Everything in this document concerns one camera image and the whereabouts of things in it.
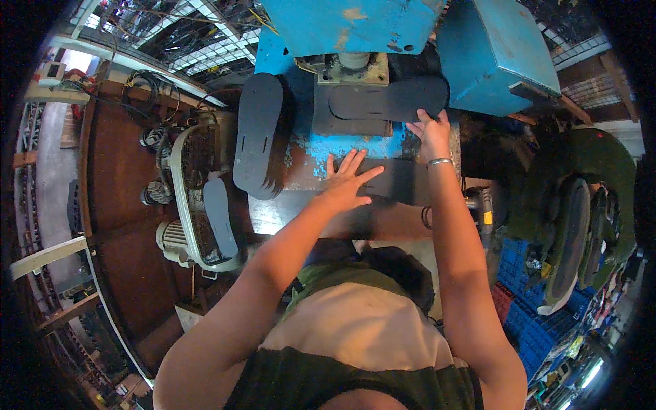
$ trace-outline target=worker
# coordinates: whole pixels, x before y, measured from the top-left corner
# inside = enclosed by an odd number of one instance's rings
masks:
[[[156,409],[523,409],[526,374],[499,323],[485,253],[449,153],[449,122],[406,126],[427,163],[444,336],[390,276],[346,257],[303,268],[339,213],[371,203],[366,151],[253,255],[225,296],[169,350]],[[281,296],[297,278],[287,311]]]

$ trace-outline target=hand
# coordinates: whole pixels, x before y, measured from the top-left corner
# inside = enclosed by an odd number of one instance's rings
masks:
[[[426,110],[417,110],[420,123],[405,123],[405,126],[421,140],[419,156],[423,163],[435,158],[451,158],[449,151],[449,118],[447,112],[442,110],[438,120],[432,119]]]
[[[368,196],[358,196],[358,189],[375,176],[385,171],[384,167],[376,167],[356,176],[356,171],[367,155],[367,150],[357,152],[351,150],[335,172],[334,157],[328,155],[326,164],[326,181],[323,193],[317,197],[336,214],[350,211],[361,205],[371,203]]]

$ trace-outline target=silver bracelet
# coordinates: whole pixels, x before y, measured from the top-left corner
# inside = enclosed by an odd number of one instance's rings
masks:
[[[431,165],[441,164],[443,162],[448,162],[451,165],[453,165],[453,161],[451,161],[451,158],[435,158],[435,159],[431,159],[429,162],[426,163],[426,169],[428,169],[428,167]]]

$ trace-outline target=bangle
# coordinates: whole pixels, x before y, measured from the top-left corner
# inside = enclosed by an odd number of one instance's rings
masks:
[[[451,161],[451,158],[435,158],[435,159],[431,159],[429,162],[426,163],[426,169],[428,169],[428,167],[431,165],[441,164],[443,162],[448,162],[451,165],[453,165],[453,161]]]
[[[423,207],[421,210],[421,222],[426,226],[428,229],[432,230],[433,225],[431,225],[428,222],[428,212],[430,211],[430,205],[427,207]]]

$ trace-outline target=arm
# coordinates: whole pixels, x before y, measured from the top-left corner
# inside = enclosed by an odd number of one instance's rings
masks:
[[[155,408],[225,405],[243,362],[274,326],[280,298],[321,231],[338,213],[371,203],[356,193],[383,168],[356,176],[365,155],[365,150],[357,155],[352,150],[337,172],[329,156],[324,192],[255,253],[226,295],[164,357],[155,381]]]
[[[422,140],[422,159],[451,157],[446,112],[438,121],[424,110],[417,113],[421,122],[407,126]],[[445,336],[453,354],[479,376],[487,410],[523,409],[526,373],[495,311],[485,252],[455,170],[448,163],[431,165],[428,181]]]

